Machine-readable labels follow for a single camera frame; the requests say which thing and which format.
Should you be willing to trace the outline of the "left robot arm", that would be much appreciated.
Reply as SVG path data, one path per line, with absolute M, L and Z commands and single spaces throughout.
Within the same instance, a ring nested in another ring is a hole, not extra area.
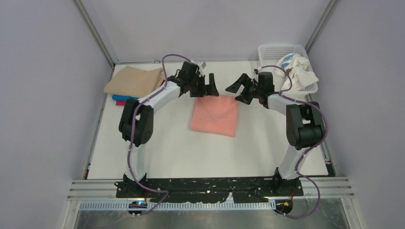
M 184 94 L 190 97 L 219 96 L 213 73 L 203 74 L 197 63 L 184 61 L 172 76 L 165 76 L 162 86 L 141 99 L 128 99 L 118 130 L 129 143 L 124 184 L 150 190 L 141 180 L 146 176 L 144 156 L 146 143 L 154 132 L 154 115 L 165 105 Z

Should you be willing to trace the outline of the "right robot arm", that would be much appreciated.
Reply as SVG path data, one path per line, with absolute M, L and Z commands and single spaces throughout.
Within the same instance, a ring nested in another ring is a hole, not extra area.
M 277 111 L 286 117 L 289 146 L 280 166 L 275 169 L 271 184 L 274 191 L 280 187 L 295 185 L 297 178 L 301 176 L 300 170 L 307 155 L 326 135 L 319 104 L 299 102 L 283 96 L 275 90 L 271 72 L 260 72 L 257 79 L 244 73 L 228 86 L 226 91 L 235 94 L 241 87 L 243 90 L 235 100 L 251 104 L 253 99 L 257 99 L 264 108 Z

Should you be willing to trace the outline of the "white crumpled t-shirt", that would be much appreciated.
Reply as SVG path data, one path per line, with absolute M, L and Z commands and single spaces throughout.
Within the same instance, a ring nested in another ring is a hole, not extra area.
M 285 79 L 281 90 L 290 88 L 290 91 L 301 91 L 319 81 L 315 73 L 308 69 L 309 60 L 298 53 L 289 53 L 283 56 L 278 60 L 276 66 L 281 67 L 291 78 L 290 82 L 281 69 L 276 68 L 274 70 L 274 76 Z

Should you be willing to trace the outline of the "blue folded t-shirt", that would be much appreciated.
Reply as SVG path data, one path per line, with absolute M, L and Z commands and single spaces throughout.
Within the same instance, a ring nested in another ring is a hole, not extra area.
M 135 99 L 137 100 L 138 97 L 133 97 L 133 96 L 124 96 L 124 95 L 112 95 L 112 99 L 115 101 L 127 101 L 128 99 Z

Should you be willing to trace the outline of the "white plastic basket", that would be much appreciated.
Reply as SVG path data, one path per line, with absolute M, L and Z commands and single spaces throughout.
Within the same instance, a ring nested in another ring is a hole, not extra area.
M 258 54 L 259 54 L 259 62 L 260 67 L 264 67 L 266 65 L 276 65 L 278 60 L 280 60 L 283 56 L 289 53 L 298 53 L 301 56 L 307 58 L 307 52 L 305 51 L 304 47 L 297 44 L 264 44 L 258 47 Z M 308 67 L 310 71 L 313 71 L 312 66 Z M 318 82 L 308 86 L 306 89 L 301 91 L 287 91 L 285 92 L 287 95 L 291 96 L 305 96 L 308 94 L 314 94 L 318 91 Z

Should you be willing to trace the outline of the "beige folded t-shirt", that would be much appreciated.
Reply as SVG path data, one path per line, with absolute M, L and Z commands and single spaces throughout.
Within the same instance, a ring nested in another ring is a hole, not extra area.
M 142 98 L 159 88 L 163 82 L 162 68 L 142 70 L 127 66 L 113 76 L 104 87 L 104 92 L 111 95 Z

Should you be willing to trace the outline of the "salmon pink t-shirt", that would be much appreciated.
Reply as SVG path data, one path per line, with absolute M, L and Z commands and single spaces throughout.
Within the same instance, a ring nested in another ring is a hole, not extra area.
M 227 95 L 196 98 L 190 129 L 210 134 L 236 136 L 238 102 Z

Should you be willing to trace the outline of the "magenta folded t-shirt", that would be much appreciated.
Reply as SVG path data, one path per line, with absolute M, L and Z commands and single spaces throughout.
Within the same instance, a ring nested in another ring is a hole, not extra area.
M 116 106 L 124 106 L 126 101 L 116 101 Z

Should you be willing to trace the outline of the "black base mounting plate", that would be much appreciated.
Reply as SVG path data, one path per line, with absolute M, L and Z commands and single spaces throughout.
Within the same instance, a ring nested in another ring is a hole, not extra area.
M 272 177 L 143 178 L 116 181 L 117 198 L 141 198 L 157 203 L 261 203 L 268 197 L 301 197 L 301 181 Z

